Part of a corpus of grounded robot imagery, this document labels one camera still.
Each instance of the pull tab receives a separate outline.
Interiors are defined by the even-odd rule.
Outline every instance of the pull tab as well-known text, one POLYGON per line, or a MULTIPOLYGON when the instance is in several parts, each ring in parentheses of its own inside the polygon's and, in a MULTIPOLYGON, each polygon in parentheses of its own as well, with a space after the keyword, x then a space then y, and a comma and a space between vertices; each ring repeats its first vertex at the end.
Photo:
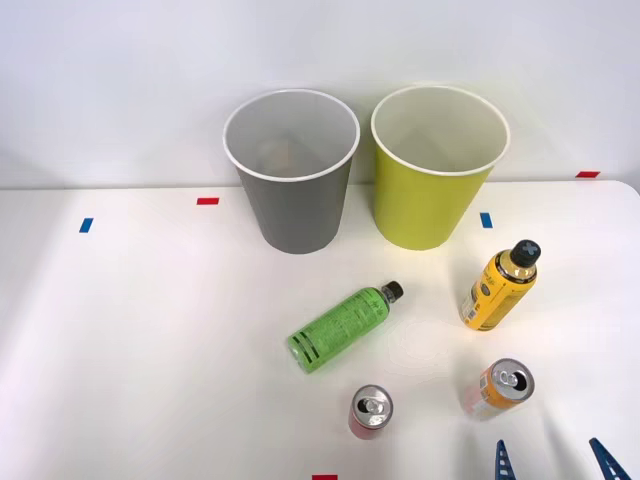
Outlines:
POLYGON ((500 372, 500 382, 503 385, 507 385, 509 387, 515 387, 518 384, 518 377, 516 377, 513 373, 508 373, 505 370, 500 372))
POLYGON ((362 413, 379 415, 384 411, 384 404, 378 402, 374 398, 363 398, 358 402, 358 410, 362 413))

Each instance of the paper cup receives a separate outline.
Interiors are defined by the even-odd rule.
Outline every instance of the paper cup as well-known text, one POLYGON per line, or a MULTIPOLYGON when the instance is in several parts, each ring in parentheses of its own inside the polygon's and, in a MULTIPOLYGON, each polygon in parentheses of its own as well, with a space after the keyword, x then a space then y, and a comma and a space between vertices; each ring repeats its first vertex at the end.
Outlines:
POLYGON ((377 144, 375 221, 391 243, 426 250, 446 241, 509 146, 496 107, 454 87, 409 87, 371 118, 377 144))
POLYGON ((313 90, 280 90, 240 106, 223 144, 270 245, 310 253, 335 237, 360 140, 354 113, 313 90))

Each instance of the yellow paper cup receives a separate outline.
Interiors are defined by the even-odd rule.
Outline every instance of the yellow paper cup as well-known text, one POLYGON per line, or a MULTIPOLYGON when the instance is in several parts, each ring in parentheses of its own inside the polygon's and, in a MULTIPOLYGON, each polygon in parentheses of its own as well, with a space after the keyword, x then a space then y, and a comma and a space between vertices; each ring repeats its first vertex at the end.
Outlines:
POLYGON ((375 220, 391 243, 445 242, 509 146, 509 126, 485 99, 446 86, 404 88, 371 118, 377 144, 375 220))

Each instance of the blue tape marker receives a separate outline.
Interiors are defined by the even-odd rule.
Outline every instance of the blue tape marker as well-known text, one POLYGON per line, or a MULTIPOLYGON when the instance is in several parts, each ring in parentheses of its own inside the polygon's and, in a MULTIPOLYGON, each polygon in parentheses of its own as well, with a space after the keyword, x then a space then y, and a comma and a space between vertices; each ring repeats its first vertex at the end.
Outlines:
POLYGON ((480 220, 482 220, 483 228, 493 228, 493 223, 491 223, 491 215, 489 215, 488 213, 481 213, 480 220))
POLYGON ((89 229, 91 228, 92 223, 93 218, 85 218, 82 221, 82 225, 80 226, 80 233, 89 233, 89 229))

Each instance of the green plastic bottle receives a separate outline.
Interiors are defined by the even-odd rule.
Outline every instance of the green plastic bottle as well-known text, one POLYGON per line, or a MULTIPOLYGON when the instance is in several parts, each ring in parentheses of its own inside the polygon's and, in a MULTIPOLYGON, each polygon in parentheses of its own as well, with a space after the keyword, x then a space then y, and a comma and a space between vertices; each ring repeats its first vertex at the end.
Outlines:
POLYGON ((398 282, 378 290, 363 288, 287 338, 300 367, 315 371, 389 316, 389 306, 403 295, 398 282))

